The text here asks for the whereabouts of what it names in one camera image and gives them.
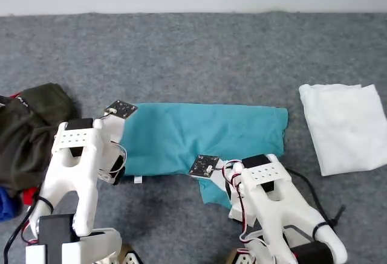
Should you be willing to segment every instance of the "black cable tie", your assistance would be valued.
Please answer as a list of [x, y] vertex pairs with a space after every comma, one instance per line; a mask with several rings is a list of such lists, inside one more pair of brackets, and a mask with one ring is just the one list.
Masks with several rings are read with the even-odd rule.
[[319, 228], [323, 227], [323, 226], [330, 226], [330, 224], [328, 222], [322, 222], [322, 223], [319, 223], [315, 226], [315, 228], [313, 229], [313, 232], [312, 232], [312, 238], [313, 240], [317, 241], [316, 240], [316, 233], [318, 231]]
[[345, 211], [345, 209], [346, 209], [346, 206], [342, 205], [340, 207], [339, 211], [337, 212], [336, 216], [333, 219], [330, 219], [329, 226], [331, 226], [331, 228], [337, 226], [337, 224], [339, 223], [339, 220], [341, 218], [341, 215], [343, 215], [343, 212]]

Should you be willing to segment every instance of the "folded white cloth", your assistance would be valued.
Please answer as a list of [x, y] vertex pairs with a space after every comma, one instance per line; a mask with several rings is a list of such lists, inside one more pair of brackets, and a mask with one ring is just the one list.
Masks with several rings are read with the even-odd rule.
[[374, 85], [302, 85], [299, 92], [322, 176], [387, 164], [387, 119]]

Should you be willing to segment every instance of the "blue cloth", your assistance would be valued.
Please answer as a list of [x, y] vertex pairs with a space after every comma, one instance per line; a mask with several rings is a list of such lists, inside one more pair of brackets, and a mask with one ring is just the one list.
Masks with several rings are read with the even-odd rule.
[[10, 198], [5, 189], [0, 187], [0, 222], [16, 217], [18, 206], [18, 201]]
[[[199, 154], [222, 159], [284, 153], [284, 108], [143, 103], [125, 123], [126, 175], [187, 174]], [[200, 180], [204, 202], [230, 207], [212, 181]]]

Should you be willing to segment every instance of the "carpet floor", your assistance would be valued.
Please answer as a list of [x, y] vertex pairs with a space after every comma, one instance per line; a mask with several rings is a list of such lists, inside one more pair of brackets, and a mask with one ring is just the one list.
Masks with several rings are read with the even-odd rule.
[[[320, 176], [298, 87], [376, 84], [387, 107], [387, 14], [82, 14], [0, 18], [0, 94], [55, 82], [84, 117], [120, 98], [269, 105], [289, 110], [285, 166], [306, 175], [333, 216], [351, 264], [387, 259], [387, 169]], [[305, 184], [294, 182], [313, 204]], [[99, 182], [95, 227], [114, 227], [145, 264], [222, 264], [240, 246], [228, 211], [204, 205], [196, 180]], [[58, 212], [76, 209], [69, 194]], [[0, 223], [2, 248], [21, 218]], [[24, 262], [17, 240], [10, 263]]]

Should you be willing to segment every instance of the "dark green cloth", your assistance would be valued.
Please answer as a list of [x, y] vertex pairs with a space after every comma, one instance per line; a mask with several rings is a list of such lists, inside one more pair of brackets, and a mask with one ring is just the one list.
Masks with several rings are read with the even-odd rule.
[[58, 125], [76, 116], [53, 83], [22, 91], [0, 108], [0, 186], [10, 196], [42, 182]]

